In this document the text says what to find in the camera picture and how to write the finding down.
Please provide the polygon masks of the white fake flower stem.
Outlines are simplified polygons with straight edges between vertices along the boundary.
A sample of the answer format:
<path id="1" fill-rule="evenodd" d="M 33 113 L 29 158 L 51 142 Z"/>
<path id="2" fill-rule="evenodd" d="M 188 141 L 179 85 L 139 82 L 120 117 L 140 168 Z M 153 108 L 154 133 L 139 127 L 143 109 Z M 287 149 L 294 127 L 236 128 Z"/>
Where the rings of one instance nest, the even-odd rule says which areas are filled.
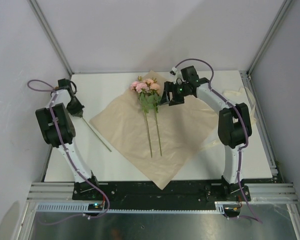
<path id="1" fill-rule="evenodd" d="M 92 133 L 98 138 L 98 140 L 103 144 L 103 146 L 105 146 L 107 148 L 107 150 L 111 153 L 112 152 L 111 148 L 102 140 L 102 138 L 91 127 L 91 125 L 87 122 L 87 120 L 84 117 L 82 117 L 81 119 L 83 120 L 83 122 L 85 123 L 85 125 L 92 131 Z"/>

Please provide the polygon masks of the pink fake flower stem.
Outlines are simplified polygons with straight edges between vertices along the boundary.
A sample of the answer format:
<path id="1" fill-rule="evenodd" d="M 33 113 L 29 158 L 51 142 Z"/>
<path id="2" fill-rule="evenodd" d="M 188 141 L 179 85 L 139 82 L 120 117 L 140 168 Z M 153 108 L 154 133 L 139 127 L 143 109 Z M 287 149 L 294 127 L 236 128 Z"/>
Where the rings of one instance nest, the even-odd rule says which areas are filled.
<path id="1" fill-rule="evenodd" d="M 160 156 L 163 156 L 162 144 L 161 144 L 161 136 L 160 129 L 158 123 L 158 113 L 159 113 L 159 103 L 161 101 L 161 86 L 159 85 L 156 78 L 143 78 L 142 76 L 138 76 L 137 80 L 132 82 L 130 85 L 130 89 L 137 93 L 137 99 L 140 103 L 141 110 L 143 113 L 148 145 L 150 150 L 150 156 L 153 157 L 153 149 L 152 149 L 152 141 L 150 136 L 150 127 L 148 122 L 148 114 L 151 110 L 154 111 L 154 120 L 159 144 L 159 153 Z"/>

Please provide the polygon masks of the orange beige wrapping paper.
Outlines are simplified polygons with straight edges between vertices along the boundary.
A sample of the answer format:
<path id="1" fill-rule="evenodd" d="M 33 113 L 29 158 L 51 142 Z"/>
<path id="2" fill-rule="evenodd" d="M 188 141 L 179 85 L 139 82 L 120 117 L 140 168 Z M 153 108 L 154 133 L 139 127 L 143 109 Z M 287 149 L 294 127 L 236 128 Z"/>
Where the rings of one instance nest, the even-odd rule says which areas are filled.
<path id="1" fill-rule="evenodd" d="M 91 149 L 90 165 L 102 181 L 151 180 L 163 189 L 171 180 L 211 180 L 223 173 L 212 152 L 218 116 L 203 101 L 160 106 L 144 114 L 130 90 L 135 76 L 98 74 L 92 79 L 90 123 L 112 152 Z"/>

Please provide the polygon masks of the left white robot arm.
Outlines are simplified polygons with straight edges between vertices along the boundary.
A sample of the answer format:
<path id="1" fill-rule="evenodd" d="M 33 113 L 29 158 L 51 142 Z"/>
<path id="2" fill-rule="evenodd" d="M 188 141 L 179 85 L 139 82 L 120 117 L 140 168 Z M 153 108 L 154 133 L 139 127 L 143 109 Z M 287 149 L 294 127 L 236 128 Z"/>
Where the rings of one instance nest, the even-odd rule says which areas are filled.
<path id="1" fill-rule="evenodd" d="M 84 162 L 75 141 L 76 130 L 71 117 L 83 118 L 84 105 L 76 97 L 77 86 L 69 79 L 51 87 L 48 104 L 35 111 L 44 141 L 57 149 L 68 163 L 74 177 L 73 200 L 95 200 L 101 188 L 92 170 Z"/>

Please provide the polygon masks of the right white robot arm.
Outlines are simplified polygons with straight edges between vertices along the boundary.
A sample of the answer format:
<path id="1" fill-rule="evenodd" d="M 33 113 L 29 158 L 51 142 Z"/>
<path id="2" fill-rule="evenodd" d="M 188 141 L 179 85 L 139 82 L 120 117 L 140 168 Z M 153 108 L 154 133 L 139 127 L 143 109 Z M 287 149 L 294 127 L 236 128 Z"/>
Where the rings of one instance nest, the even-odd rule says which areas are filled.
<path id="1" fill-rule="evenodd" d="M 181 70 L 173 67 L 170 74 L 175 79 L 164 83 L 160 105 L 181 105 L 185 97 L 194 96 L 218 114 L 217 135 L 225 150 L 220 194 L 227 201 L 232 201 L 238 194 L 245 198 L 247 191 L 244 190 L 241 169 L 243 149 L 248 147 L 252 135 L 248 106 L 227 99 L 212 87 L 210 79 L 199 77 L 194 66 Z"/>

